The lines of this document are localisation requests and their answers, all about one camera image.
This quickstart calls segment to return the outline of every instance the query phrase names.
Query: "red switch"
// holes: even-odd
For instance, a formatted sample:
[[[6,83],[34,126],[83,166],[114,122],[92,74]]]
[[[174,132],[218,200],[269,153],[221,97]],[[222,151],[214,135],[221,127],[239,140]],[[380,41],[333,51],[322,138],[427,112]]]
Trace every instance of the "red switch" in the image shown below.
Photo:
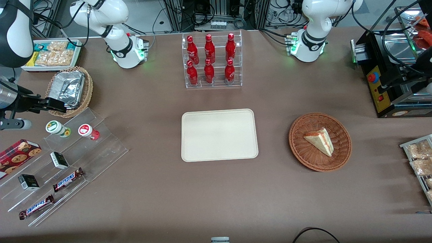
[[[368,75],[368,81],[373,83],[377,79],[375,74],[369,74]]]

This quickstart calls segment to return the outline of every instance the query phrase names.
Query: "sandwich slice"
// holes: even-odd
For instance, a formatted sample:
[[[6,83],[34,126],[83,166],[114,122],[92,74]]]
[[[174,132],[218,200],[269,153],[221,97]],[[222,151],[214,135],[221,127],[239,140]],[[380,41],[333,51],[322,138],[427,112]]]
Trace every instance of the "sandwich slice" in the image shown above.
[[[334,148],[330,136],[325,128],[321,128],[319,131],[308,132],[304,135],[304,138],[325,155],[331,157]]]

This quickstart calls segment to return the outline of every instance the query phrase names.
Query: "red coca-cola bottle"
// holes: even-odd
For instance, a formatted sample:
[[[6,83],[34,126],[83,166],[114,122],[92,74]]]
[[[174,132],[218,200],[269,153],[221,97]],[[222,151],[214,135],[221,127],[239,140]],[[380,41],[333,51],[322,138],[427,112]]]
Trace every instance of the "red coca-cola bottle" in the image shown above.
[[[206,66],[204,67],[204,73],[206,74],[206,82],[212,84],[215,80],[215,69],[213,68],[212,61],[210,58],[206,59]]]
[[[225,83],[231,85],[234,82],[235,68],[232,65],[232,59],[229,59],[226,63],[227,65],[225,67]]]
[[[228,61],[229,59],[233,59],[235,58],[235,42],[234,42],[234,34],[233,33],[229,33],[228,34],[228,41],[226,43],[225,46],[225,52],[226,52],[226,61]]]
[[[200,63],[200,58],[198,57],[198,48],[194,43],[194,38],[191,35],[187,36],[187,55],[189,60],[192,60],[194,65]]]
[[[189,82],[191,83],[192,86],[197,86],[198,85],[198,73],[196,68],[194,67],[194,64],[192,63],[191,60],[187,61],[187,76],[189,78]]]
[[[215,63],[216,51],[215,51],[215,44],[212,41],[211,34],[206,35],[206,46],[204,47],[204,50],[206,51],[206,58],[210,59],[212,64]]]

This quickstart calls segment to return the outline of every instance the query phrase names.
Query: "brown wicker basket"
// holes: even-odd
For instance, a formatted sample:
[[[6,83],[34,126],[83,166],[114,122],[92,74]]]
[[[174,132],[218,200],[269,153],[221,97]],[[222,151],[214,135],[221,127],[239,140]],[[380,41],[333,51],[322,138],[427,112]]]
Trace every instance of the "brown wicker basket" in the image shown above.
[[[51,113],[52,115],[60,116],[63,118],[71,118],[80,114],[89,106],[90,100],[92,98],[92,92],[93,92],[92,77],[90,77],[89,73],[82,67],[72,67],[72,68],[62,70],[60,72],[72,72],[72,71],[81,71],[86,75],[86,80],[84,81],[84,87],[83,87],[83,94],[81,95],[81,100],[80,100],[80,106],[75,110],[67,110],[66,113],[59,112],[59,111],[49,111],[49,113]],[[48,85],[47,91],[45,92],[45,97],[48,97],[51,91],[51,86],[53,84],[54,77],[51,79],[51,82]]]
[[[304,134],[326,128],[333,143],[332,157],[304,139]],[[324,113],[308,113],[297,118],[289,130],[289,145],[295,157],[310,169],[327,172],[341,168],[351,156],[351,138],[345,127]]]

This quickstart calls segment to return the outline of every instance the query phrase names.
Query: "red cookie box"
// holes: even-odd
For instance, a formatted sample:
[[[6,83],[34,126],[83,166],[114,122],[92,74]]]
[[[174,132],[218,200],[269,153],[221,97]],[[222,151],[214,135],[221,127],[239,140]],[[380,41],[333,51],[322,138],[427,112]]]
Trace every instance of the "red cookie box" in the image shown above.
[[[21,139],[0,153],[0,179],[42,151],[39,144]]]

